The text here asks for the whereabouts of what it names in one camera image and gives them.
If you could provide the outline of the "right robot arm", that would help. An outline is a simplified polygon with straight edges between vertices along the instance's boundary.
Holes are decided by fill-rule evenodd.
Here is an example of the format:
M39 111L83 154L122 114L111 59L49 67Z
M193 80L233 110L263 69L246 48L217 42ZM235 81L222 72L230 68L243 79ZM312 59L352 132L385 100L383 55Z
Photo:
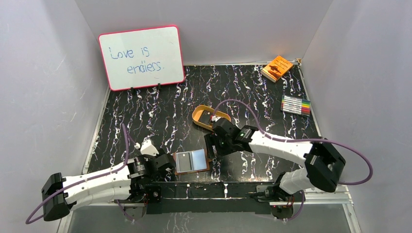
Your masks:
M212 130L204 136L209 154L224 156L247 151L272 155L301 166L277 178L274 196L280 201L286 201L292 194L308 188L335 192L346 163L336 148L322 138L294 141L261 132L249 125L238 128L225 118L217 120Z

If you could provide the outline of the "brown leather card holder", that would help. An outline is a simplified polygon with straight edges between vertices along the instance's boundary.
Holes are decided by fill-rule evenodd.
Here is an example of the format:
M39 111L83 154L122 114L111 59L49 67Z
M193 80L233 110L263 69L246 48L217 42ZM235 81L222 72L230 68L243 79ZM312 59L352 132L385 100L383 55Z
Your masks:
M191 156L191 171L179 173L177 171L177 163L175 169L175 175L183 175L183 174L190 174L196 172L205 172L210 170L210 159L207 155L206 149L199 149L199 150L191 150L191 151L183 151L189 152ZM173 158L176 162L176 154L182 152L176 152L173 154Z

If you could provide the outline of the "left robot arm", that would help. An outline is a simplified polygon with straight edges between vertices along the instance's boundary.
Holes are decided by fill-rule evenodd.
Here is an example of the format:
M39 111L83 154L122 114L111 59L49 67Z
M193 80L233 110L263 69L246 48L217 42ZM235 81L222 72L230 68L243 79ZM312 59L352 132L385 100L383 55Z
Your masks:
M79 176L54 173L41 189L43 220L54 221L71 211L111 200L139 202L148 196L148 185L176 167L170 154L141 155L111 168Z

